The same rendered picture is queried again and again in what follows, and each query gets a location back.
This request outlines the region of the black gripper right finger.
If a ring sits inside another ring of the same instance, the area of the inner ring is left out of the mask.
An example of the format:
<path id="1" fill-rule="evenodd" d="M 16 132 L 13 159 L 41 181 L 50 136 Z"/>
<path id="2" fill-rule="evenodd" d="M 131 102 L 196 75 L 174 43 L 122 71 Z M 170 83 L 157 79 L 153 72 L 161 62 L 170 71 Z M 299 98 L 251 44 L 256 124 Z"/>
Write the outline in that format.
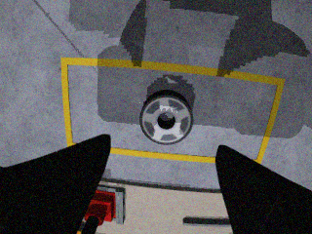
<path id="1" fill-rule="evenodd" d="M 214 157 L 234 234 L 312 234 L 312 190 L 219 144 Z"/>

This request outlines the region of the yellow rectangular outline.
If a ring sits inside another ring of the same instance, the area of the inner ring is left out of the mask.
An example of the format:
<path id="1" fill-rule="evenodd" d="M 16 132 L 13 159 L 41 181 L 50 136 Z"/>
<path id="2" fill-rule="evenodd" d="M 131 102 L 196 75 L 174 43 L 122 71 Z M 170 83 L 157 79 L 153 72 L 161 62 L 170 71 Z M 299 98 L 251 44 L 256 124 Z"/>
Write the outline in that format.
<path id="1" fill-rule="evenodd" d="M 70 100 L 69 100 L 69 86 L 67 86 L 67 78 L 69 78 L 68 65 L 89 65 L 89 66 L 117 66 L 129 67 L 130 69 L 145 69 L 145 70 L 160 70 L 160 71 L 174 71 L 175 73 L 188 74 L 203 74 L 203 75 L 217 75 L 217 77 L 229 77 L 231 79 L 243 79 L 243 81 L 256 81 L 266 83 L 266 85 L 277 85 L 276 96 L 273 98 L 272 110 L 270 110 L 270 117 L 265 128 L 265 136 L 261 142 L 260 151 L 255 160 L 261 164 L 262 157 L 264 157 L 265 149 L 268 147 L 268 139 L 272 133 L 274 118 L 277 116 L 278 105 L 280 105 L 282 89 L 284 89 L 285 79 L 273 78 L 270 75 L 249 74 L 246 71 L 222 70 L 214 69 L 207 66 L 194 65 L 180 65 L 180 63 L 164 63 L 151 61 L 136 61 L 135 59 L 108 59 L 108 58 L 61 58 L 61 85 L 63 97 L 63 121 L 65 121 L 66 145 L 71 147 L 73 140 L 71 140 L 70 128 Z M 215 163 L 215 157 L 198 156 L 198 155 L 172 155 L 172 153 L 159 152 L 145 152 L 133 151 L 132 149 L 110 148 L 110 153 L 122 153 L 126 156 L 148 157 L 148 159 L 161 160 L 187 160 L 199 161 L 199 163 Z"/>

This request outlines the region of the black toy tyre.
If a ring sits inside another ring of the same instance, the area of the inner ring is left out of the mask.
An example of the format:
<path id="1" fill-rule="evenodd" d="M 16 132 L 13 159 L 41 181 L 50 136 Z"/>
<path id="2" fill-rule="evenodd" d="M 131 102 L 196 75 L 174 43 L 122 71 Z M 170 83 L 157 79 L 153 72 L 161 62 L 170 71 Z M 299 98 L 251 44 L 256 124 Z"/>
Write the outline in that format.
<path id="1" fill-rule="evenodd" d="M 172 120 L 161 120 L 163 113 L 173 114 Z M 157 144 L 176 144 L 190 134 L 194 114 L 186 97 L 173 90 L 160 90 L 145 101 L 139 122 L 149 140 Z"/>

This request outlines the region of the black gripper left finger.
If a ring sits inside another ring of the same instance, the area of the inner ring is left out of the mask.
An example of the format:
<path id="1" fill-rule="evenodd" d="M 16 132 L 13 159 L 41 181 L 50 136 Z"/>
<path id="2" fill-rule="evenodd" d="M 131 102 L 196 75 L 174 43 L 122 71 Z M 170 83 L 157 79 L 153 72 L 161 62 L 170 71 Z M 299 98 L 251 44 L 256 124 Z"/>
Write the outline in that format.
<path id="1" fill-rule="evenodd" d="M 0 167 L 0 234 L 77 234 L 109 153 L 102 134 Z"/>

